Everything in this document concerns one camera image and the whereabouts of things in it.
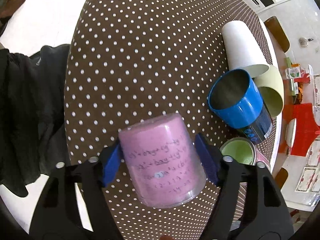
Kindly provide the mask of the pink cup with writing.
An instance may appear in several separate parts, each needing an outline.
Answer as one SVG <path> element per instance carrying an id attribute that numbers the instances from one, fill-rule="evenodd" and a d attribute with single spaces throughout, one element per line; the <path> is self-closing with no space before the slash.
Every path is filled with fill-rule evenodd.
<path id="1" fill-rule="evenodd" d="M 194 199 L 206 174 L 178 113 L 136 123 L 118 135 L 139 200 L 166 209 Z"/>

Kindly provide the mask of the pink green labelled cup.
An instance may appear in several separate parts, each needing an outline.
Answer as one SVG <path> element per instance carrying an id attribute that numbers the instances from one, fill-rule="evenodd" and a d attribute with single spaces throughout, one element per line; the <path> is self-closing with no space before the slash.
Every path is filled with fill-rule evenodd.
<path id="1" fill-rule="evenodd" d="M 255 165 L 260 161 L 266 165 L 269 171 L 271 170 L 270 162 L 258 148 L 246 138 L 237 137 L 230 139 L 220 147 L 220 151 L 222 155 L 229 155 L 238 163 Z"/>

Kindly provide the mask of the blue cup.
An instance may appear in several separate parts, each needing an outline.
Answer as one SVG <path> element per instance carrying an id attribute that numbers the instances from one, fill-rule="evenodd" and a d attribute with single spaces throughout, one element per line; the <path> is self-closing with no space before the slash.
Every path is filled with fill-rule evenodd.
<path id="1" fill-rule="evenodd" d="M 223 74 L 208 94 L 208 107 L 229 127 L 257 145 L 268 138 L 273 124 L 263 97 L 243 69 Z"/>

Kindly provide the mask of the pale green cup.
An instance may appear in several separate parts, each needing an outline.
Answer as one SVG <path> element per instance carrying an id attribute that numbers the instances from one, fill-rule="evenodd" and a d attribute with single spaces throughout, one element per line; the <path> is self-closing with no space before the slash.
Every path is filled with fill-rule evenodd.
<path id="1" fill-rule="evenodd" d="M 284 85 L 278 68 L 270 64 L 268 71 L 255 77 L 254 82 L 270 116 L 277 117 L 284 108 Z"/>

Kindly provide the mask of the white cup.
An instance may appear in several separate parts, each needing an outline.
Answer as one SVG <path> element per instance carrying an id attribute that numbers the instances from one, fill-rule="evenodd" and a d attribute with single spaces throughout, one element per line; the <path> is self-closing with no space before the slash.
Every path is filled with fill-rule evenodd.
<path id="1" fill-rule="evenodd" d="M 248 26 L 242 21 L 231 21 L 222 28 L 229 70 L 244 69 L 255 78 L 269 70 L 263 52 Z"/>

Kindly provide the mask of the wooden chair right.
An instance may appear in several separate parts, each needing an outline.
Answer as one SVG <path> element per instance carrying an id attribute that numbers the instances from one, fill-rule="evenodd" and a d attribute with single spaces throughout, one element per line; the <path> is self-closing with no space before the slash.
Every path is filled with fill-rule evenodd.
<path id="1" fill-rule="evenodd" d="M 274 180 L 280 189 L 283 188 L 288 176 L 289 176 L 288 171 L 283 167 L 277 173 Z"/>

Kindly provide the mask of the wooden chair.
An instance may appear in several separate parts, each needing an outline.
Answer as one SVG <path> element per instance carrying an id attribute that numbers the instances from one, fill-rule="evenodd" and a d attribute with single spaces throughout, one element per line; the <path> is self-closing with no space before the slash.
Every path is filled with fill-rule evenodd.
<path id="1" fill-rule="evenodd" d="M 283 188 L 288 176 L 289 176 L 288 171 L 283 167 L 277 173 L 274 180 L 280 189 Z"/>
<path id="2" fill-rule="evenodd" d="M 288 52 L 290 48 L 290 42 L 277 17 L 271 16 L 270 18 L 264 21 L 264 24 L 266 25 L 266 28 L 274 36 L 283 52 Z"/>

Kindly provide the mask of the white ceramic bowl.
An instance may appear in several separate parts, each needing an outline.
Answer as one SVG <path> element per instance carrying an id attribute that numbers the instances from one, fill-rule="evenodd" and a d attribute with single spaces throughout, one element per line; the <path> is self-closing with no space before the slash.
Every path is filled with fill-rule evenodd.
<path id="1" fill-rule="evenodd" d="M 286 144 L 290 148 L 293 147 L 295 142 L 296 129 L 297 129 L 297 119 L 294 118 L 287 124 L 286 134 L 285 134 Z"/>

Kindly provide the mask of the red gift box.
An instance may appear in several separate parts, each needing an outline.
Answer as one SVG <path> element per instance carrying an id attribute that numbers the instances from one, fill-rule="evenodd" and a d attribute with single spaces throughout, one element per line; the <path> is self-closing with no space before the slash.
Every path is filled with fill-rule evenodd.
<path id="1" fill-rule="evenodd" d="M 310 146 L 319 136 L 319 126 L 313 115 L 312 103 L 285 105 L 282 114 L 283 124 L 296 119 L 296 133 L 291 155 L 305 157 Z"/>

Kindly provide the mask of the black clothing on floor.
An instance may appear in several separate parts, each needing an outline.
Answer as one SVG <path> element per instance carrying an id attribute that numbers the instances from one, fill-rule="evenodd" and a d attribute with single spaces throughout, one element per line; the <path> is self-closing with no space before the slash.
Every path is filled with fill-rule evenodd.
<path id="1" fill-rule="evenodd" d="M 1 49 L 1 184 L 18 197 L 56 164 L 70 163 L 64 86 L 70 46 L 25 56 Z"/>

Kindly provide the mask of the wooden chair left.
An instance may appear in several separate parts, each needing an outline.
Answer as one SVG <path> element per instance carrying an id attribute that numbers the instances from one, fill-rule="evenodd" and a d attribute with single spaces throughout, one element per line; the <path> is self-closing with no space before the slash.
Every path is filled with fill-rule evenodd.
<path id="1" fill-rule="evenodd" d="M 283 52 L 288 52 L 290 48 L 290 42 L 277 17 L 271 16 L 270 18 L 264 21 L 264 24 L 266 25 L 266 28 L 274 36 Z"/>

